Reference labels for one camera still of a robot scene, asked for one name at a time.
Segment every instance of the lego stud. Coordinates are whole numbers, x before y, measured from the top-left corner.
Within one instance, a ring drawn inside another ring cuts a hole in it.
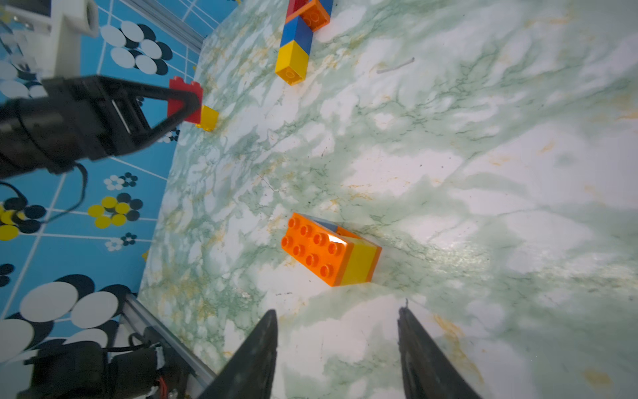
[[[332,265],[331,264],[323,265],[319,273],[321,273],[321,277],[324,277],[324,278],[332,276]]]
[[[285,236],[281,239],[281,246],[286,248],[287,246],[292,246],[292,237]]]
[[[313,232],[313,228],[310,225],[305,225],[299,231],[302,236],[310,236]]]
[[[313,253],[312,255],[308,255],[308,257],[306,258],[306,264],[308,266],[317,266],[318,263],[319,263],[319,256],[317,256],[316,253]]]
[[[303,245],[297,245],[295,248],[292,248],[292,253],[295,256],[303,256],[304,255],[304,246]]]
[[[339,255],[341,253],[341,247],[343,247],[343,244],[330,243],[328,246],[328,253],[331,255]]]
[[[296,229],[297,227],[299,227],[299,219],[298,218],[290,218],[288,220],[288,227],[290,227],[291,229]]]
[[[326,236],[324,233],[318,233],[315,234],[313,241],[317,245],[325,245],[326,241],[328,241],[328,236]]]

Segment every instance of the black cable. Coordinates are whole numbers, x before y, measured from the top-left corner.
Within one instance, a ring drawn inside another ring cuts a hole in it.
[[[20,192],[20,190],[18,190],[14,185],[6,183],[4,181],[0,181],[0,185],[1,186],[7,186],[8,188],[11,188],[13,190],[13,192],[15,192],[15,195],[20,197],[21,200],[23,200],[24,202],[27,202],[27,197],[24,196],[23,193]]]
[[[87,186],[87,184],[89,184],[89,173],[88,173],[86,168],[81,163],[77,163],[76,162],[75,163],[75,167],[82,174],[82,193],[80,194],[80,200],[74,206],[71,206],[69,209],[65,210],[62,213],[58,213],[57,215],[55,215],[53,217],[50,217],[48,220],[44,221],[44,223],[50,223],[50,222],[54,221],[55,219],[58,219],[58,218],[60,218],[60,217],[62,217],[64,215],[66,215],[67,213],[78,209],[78,207],[80,205],[82,205],[82,203],[84,201],[84,197],[86,196],[86,186]]]
[[[89,184],[89,173],[86,170],[86,168],[81,164],[81,163],[75,163],[74,164],[75,167],[80,171],[80,173],[82,174],[82,192],[80,193],[80,200],[77,202],[77,204],[75,204],[74,206],[71,206],[69,209],[50,217],[48,220],[43,221],[42,223],[50,223],[55,219],[58,219],[64,215],[66,215],[67,213],[74,211],[76,209],[78,209],[78,207],[80,205],[82,205],[82,203],[84,202],[84,197],[86,196],[86,186]],[[7,182],[4,181],[0,181],[0,186],[7,186],[8,188],[11,188],[14,192],[15,195],[18,196],[21,200],[24,201],[25,204],[28,204],[28,200],[27,197],[24,196],[24,194],[22,192],[20,192],[20,190],[18,190],[15,186],[13,186],[12,184],[9,184]]]
[[[22,170],[21,167],[19,167],[18,165],[16,165],[15,163],[13,163],[13,161],[11,161],[9,158],[6,157],[6,155],[2,154],[2,152],[0,151],[0,160],[8,163],[9,165],[11,165],[15,170]]]
[[[130,334],[128,336],[128,344],[130,346],[135,346],[135,344],[133,343],[133,338],[137,338],[138,341],[140,341],[140,342],[142,342],[142,343],[144,343],[144,344],[146,344],[148,346],[151,346],[151,341],[146,339],[146,338],[144,338],[140,333],[137,333],[137,332],[132,333],[132,334]]]
[[[143,343],[142,345],[133,345],[130,347],[121,347],[121,348],[104,348],[105,352],[128,352],[130,350],[138,350],[142,348],[148,348],[149,345]]]

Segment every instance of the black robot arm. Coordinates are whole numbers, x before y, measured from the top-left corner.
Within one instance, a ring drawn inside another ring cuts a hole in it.
[[[99,75],[42,85],[48,97],[9,100],[0,109],[0,179],[40,168],[60,174],[79,159],[133,153],[201,107],[194,93]],[[138,97],[175,99],[183,106],[150,127]]]

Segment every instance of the lego brick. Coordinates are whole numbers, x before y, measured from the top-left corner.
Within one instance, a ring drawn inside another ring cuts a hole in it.
[[[308,4],[308,0],[290,0],[290,2],[288,3],[288,11],[286,12],[286,17],[292,15],[292,13],[297,11],[299,8],[302,8],[306,4]]]
[[[333,233],[337,232],[337,228],[339,226],[337,226],[336,224],[326,220],[326,219],[321,219],[321,218],[317,218],[315,216],[308,216],[308,215],[304,215],[304,214],[300,214],[301,216],[312,220],[315,223],[319,223],[320,225],[324,226],[326,229],[332,231]]]
[[[333,0],[319,0],[325,12],[328,13],[329,16],[332,16],[332,3]]]
[[[366,282],[370,282],[372,281],[372,275],[375,273],[375,269],[376,269],[376,264],[379,262],[379,257],[381,256],[381,250],[382,248],[376,244],[374,244],[373,242],[371,242],[370,240],[367,240],[363,237],[359,237],[358,235],[354,234],[353,232],[350,232],[346,229],[344,229],[341,226],[337,226],[337,234],[339,234],[342,237],[353,237],[353,238],[358,238],[358,239],[362,239],[366,242],[368,242],[370,245],[373,245],[376,247],[376,253],[374,258],[372,259],[372,264],[370,265],[370,269],[368,271],[367,274],[367,278],[366,278]]]
[[[212,108],[206,107],[202,105],[202,119],[196,125],[198,128],[204,129],[207,132],[211,132],[217,126],[217,118],[219,117],[219,112],[215,111]]]
[[[367,272],[366,283],[369,283],[372,281],[372,275],[375,273],[376,264],[379,263],[379,258],[381,257],[381,250],[382,248],[380,246],[376,247],[375,257],[372,259],[370,270],[368,270]]]
[[[308,70],[308,58],[304,49],[293,40],[279,49],[275,73],[291,86],[303,82]]]
[[[310,46],[313,42],[313,32],[301,16],[294,18],[292,21],[283,26],[283,34],[281,35],[281,44],[279,46],[283,47],[293,40],[297,42],[306,54],[310,55]]]
[[[340,285],[365,283],[376,255],[377,246],[363,239],[351,238],[349,241],[354,241],[355,247],[348,259],[346,273],[344,273]]]
[[[168,86],[171,89],[190,91],[192,93],[197,94],[197,98],[199,98],[200,103],[202,103],[202,98],[204,97],[204,89],[197,82],[191,82],[191,84],[187,84],[184,82],[184,79],[179,76],[174,77],[168,82]],[[178,110],[180,110],[184,106],[184,103],[179,100],[170,99],[168,101],[168,110],[167,116],[171,116],[175,114]],[[199,123],[202,119],[202,109],[199,108],[197,111],[190,114],[185,120],[186,122]]]
[[[354,248],[321,225],[294,213],[281,247],[331,287],[341,283]]]
[[[287,16],[286,23],[297,18],[299,15],[308,27],[310,27],[312,32],[317,32],[318,29],[326,26],[330,22],[330,15],[319,0],[310,0],[306,5]]]
[[[331,287],[369,282],[381,247],[340,226],[334,233],[321,221],[327,222],[294,213],[281,247]]]

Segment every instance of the blue lego brick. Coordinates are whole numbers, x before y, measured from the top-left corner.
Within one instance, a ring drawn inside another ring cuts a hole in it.
[[[332,16],[332,2],[333,0],[319,0],[319,3],[323,6],[325,12],[327,12],[330,16]]]
[[[297,42],[307,55],[310,55],[310,46],[313,43],[313,32],[301,16],[298,16],[283,26],[280,47],[284,47],[293,40]]]
[[[332,223],[332,222],[329,222],[326,219],[317,218],[315,216],[308,216],[308,215],[304,215],[302,213],[300,213],[300,215],[305,217],[306,219],[310,219],[313,222],[320,224],[321,226],[325,227],[326,229],[330,230],[333,233],[337,232],[337,225]]]

